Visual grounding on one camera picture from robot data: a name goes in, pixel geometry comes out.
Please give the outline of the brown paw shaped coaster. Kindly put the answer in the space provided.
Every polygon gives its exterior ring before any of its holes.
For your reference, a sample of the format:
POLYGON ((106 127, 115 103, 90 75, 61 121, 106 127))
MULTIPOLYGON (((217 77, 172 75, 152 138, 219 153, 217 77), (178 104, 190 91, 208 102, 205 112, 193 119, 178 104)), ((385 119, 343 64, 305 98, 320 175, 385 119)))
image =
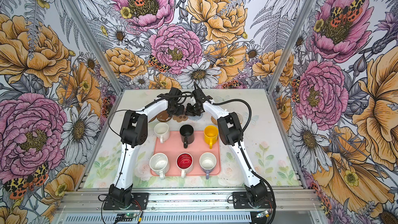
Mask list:
POLYGON ((173 116, 173 120, 177 122, 187 121, 189 118, 186 115, 173 116))

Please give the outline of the dark brown round coaster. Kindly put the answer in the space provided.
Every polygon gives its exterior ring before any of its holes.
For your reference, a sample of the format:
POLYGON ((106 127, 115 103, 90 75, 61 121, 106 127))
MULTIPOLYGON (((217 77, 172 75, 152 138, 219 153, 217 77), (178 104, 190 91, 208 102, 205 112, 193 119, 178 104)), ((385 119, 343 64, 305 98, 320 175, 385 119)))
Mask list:
POLYGON ((159 114, 157 114, 156 119, 159 122, 168 122, 172 119, 172 115, 169 115, 167 111, 162 111, 159 114))

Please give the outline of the woven rattan round coaster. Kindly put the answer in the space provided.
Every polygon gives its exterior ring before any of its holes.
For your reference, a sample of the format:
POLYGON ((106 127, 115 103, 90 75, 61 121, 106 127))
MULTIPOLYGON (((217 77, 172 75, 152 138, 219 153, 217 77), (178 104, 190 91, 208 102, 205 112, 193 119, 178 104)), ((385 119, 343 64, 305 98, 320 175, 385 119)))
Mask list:
POLYGON ((216 120, 214 117, 211 117, 211 122, 212 122, 214 125, 218 125, 218 122, 217 122, 217 120, 216 120))

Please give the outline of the grey round felt coaster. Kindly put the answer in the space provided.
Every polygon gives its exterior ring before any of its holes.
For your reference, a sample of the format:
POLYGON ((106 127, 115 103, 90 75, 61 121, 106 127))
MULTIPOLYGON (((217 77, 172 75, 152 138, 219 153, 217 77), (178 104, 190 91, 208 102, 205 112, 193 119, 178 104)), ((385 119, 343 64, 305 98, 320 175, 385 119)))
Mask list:
POLYGON ((203 118, 203 114, 202 114, 202 115, 199 115, 199 116, 189 116, 188 118, 189 118, 190 120, 192 120, 192 121, 199 121, 200 119, 203 118))

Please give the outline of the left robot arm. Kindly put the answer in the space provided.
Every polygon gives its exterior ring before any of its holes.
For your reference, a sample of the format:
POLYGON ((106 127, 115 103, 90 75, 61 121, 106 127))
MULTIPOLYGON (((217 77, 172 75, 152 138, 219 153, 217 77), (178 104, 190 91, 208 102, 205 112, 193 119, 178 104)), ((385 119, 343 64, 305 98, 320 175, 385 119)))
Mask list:
POLYGON ((169 115, 182 113, 183 102, 192 94, 172 88, 169 93, 159 94, 155 100, 137 110, 124 110, 120 131, 122 153, 114 182, 109 187, 107 200, 111 206, 126 209, 133 202, 132 186, 134 163, 138 152, 148 138, 149 120, 162 111, 169 115))

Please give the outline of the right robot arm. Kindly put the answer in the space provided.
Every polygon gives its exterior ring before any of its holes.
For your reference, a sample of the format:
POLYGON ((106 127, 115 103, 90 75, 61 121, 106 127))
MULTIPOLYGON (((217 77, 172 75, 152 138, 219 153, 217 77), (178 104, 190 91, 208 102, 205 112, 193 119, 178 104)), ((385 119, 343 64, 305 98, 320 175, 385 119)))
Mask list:
POLYGON ((217 120, 218 136, 222 143, 230 148, 244 175, 248 202, 252 207, 260 206, 262 201, 269 196, 268 189, 270 186, 263 177, 255 172, 243 142, 244 131, 248 128, 251 120, 250 105, 242 99, 215 103, 200 88, 193 90, 188 94, 188 97, 191 99, 191 103, 187 104, 187 115, 196 116, 206 112, 217 120), (248 108, 249 117, 244 126, 241 126, 237 113, 228 112, 221 108, 222 105, 233 102, 243 103, 248 108))

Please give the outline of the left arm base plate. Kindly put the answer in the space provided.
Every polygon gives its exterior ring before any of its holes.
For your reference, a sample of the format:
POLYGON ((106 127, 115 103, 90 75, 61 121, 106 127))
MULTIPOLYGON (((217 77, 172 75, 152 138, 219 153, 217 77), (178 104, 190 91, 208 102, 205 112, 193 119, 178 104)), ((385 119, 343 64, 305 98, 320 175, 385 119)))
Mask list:
POLYGON ((149 193, 134 192, 121 197, 109 196, 104 203, 104 210, 145 210, 148 204, 149 193))

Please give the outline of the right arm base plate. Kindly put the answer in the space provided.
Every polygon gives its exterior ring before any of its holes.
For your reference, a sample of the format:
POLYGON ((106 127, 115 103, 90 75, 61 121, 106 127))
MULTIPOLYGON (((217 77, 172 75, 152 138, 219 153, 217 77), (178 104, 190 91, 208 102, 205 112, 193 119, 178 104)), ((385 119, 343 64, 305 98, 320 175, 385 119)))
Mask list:
POLYGON ((234 209, 261 208, 272 209, 273 203, 270 197, 260 200, 258 203, 250 204, 245 192, 233 192, 231 200, 234 209))

